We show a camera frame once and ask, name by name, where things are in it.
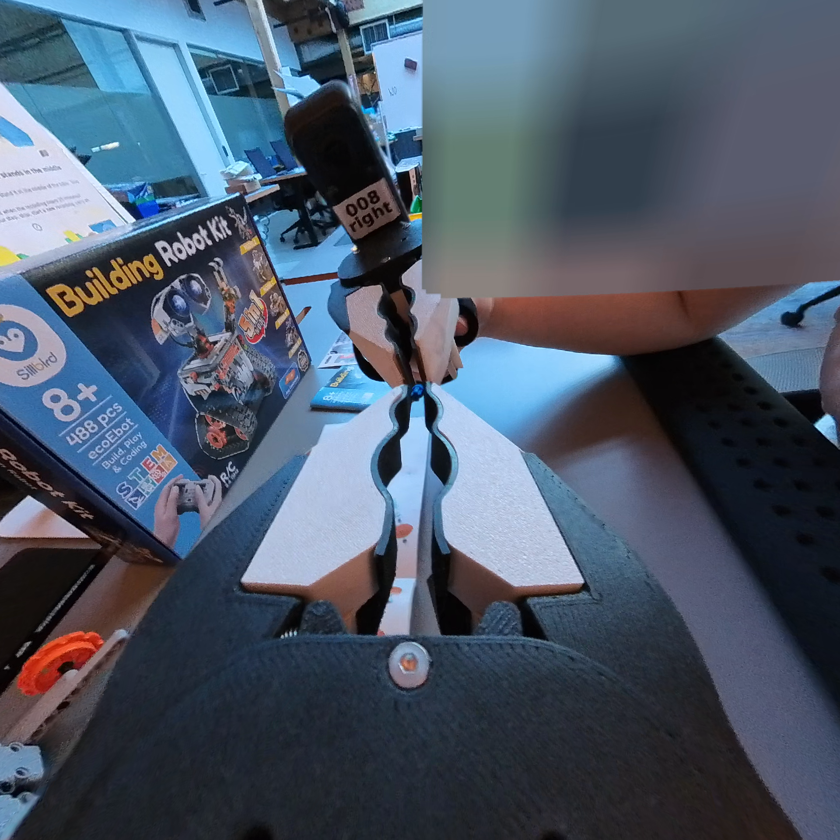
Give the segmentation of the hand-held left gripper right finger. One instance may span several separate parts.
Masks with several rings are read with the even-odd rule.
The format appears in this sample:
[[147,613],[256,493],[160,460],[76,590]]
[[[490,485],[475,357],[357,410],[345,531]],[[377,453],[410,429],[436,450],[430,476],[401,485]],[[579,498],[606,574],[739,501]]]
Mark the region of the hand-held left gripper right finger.
[[468,634],[493,602],[576,593],[585,580],[522,451],[438,385],[431,435],[432,571],[442,634]]

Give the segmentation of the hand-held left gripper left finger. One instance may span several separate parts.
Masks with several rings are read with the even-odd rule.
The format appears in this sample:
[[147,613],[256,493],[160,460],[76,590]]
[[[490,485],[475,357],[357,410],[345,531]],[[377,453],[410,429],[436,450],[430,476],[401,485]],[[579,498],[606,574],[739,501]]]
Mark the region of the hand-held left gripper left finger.
[[244,590],[327,601],[351,631],[376,634],[396,563],[386,483],[402,464],[410,409],[399,386],[324,428],[242,576]]

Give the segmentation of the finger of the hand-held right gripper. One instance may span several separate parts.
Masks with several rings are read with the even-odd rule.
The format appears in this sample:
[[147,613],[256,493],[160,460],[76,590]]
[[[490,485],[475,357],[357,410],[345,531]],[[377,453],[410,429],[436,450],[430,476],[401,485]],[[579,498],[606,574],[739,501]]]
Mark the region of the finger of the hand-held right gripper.
[[427,293],[423,288],[404,287],[406,304],[402,308],[405,323],[402,349],[404,383],[417,382],[441,385],[448,373],[457,375],[461,367],[455,344],[455,328],[459,318],[456,299]]
[[391,387],[417,383],[414,298],[404,283],[394,292],[361,287],[346,298],[356,360]]

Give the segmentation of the person's right forearm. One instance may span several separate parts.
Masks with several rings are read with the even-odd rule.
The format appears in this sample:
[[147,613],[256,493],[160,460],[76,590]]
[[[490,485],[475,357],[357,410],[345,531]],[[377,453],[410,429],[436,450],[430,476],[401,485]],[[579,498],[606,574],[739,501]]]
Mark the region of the person's right forearm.
[[588,354],[644,354],[708,340],[797,286],[475,299],[479,336]]

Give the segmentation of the grey desk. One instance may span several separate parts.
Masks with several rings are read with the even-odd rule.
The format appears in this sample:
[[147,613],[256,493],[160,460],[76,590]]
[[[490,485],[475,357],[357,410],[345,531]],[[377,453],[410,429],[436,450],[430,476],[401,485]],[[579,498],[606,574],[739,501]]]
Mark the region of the grey desk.
[[[350,415],[310,410],[337,328],[331,281],[286,286],[313,357],[214,524]],[[730,723],[802,838],[838,838],[838,710],[620,361],[478,339],[447,391],[550,467],[638,554],[675,603]],[[172,569],[111,560],[52,637],[133,628]]]

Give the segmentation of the clear bagged leaflet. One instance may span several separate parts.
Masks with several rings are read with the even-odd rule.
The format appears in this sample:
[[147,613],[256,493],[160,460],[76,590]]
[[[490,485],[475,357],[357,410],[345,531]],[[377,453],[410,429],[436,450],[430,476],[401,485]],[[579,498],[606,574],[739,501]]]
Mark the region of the clear bagged leaflet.
[[322,370],[331,370],[356,364],[354,346],[350,337],[345,332],[339,332],[318,367]]

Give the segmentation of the small blue booklet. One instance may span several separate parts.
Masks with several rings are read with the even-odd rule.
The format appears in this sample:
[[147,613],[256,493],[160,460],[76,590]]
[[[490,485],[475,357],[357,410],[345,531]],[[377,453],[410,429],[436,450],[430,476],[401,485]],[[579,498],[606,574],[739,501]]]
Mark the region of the small blue booklet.
[[335,372],[328,384],[316,392],[310,408],[359,413],[388,395],[391,390],[387,383],[366,376],[359,365],[345,365]]

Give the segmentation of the white whiteboard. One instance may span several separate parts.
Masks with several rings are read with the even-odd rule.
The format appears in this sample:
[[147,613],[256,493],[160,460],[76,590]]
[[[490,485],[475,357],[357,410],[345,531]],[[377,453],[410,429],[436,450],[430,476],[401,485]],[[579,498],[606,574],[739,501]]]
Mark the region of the white whiteboard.
[[423,126],[423,33],[374,45],[381,110],[390,132]]

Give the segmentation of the white instruction booklet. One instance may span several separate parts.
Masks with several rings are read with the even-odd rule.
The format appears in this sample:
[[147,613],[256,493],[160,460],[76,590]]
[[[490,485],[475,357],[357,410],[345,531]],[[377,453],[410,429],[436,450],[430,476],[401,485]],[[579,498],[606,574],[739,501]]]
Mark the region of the white instruction booklet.
[[408,635],[417,624],[421,520],[430,445],[423,416],[411,416],[400,444],[402,465],[388,485],[395,517],[395,579],[377,632],[381,637]]

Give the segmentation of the blue robot kit box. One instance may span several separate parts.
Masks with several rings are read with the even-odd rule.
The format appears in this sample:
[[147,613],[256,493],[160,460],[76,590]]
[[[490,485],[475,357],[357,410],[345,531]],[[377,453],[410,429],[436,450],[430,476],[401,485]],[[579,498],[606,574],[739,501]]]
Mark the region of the blue robot kit box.
[[242,196],[9,267],[2,474],[129,560],[185,557],[312,360]]

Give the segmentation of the black flat pad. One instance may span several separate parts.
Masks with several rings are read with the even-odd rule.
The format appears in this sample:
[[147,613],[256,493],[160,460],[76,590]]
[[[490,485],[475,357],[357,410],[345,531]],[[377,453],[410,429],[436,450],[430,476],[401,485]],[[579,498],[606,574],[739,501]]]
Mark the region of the black flat pad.
[[113,555],[113,549],[30,548],[1,569],[1,690],[5,690]]

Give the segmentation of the white instruction poster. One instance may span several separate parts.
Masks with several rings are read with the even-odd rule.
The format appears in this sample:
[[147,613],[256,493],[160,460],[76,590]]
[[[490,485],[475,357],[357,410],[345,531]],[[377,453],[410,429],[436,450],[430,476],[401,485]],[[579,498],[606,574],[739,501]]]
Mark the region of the white instruction poster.
[[1,265],[132,222],[77,157],[1,87]]

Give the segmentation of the grey orange toy robot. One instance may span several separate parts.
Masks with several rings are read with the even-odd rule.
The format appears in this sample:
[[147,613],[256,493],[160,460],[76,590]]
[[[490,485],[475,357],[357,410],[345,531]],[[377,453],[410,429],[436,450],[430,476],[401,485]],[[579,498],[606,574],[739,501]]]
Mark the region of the grey orange toy robot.
[[14,835],[39,798],[36,790],[45,776],[45,762],[38,741],[130,636],[125,629],[107,640],[94,632],[69,633],[47,643],[25,662],[17,687],[38,700],[2,741],[2,839]]

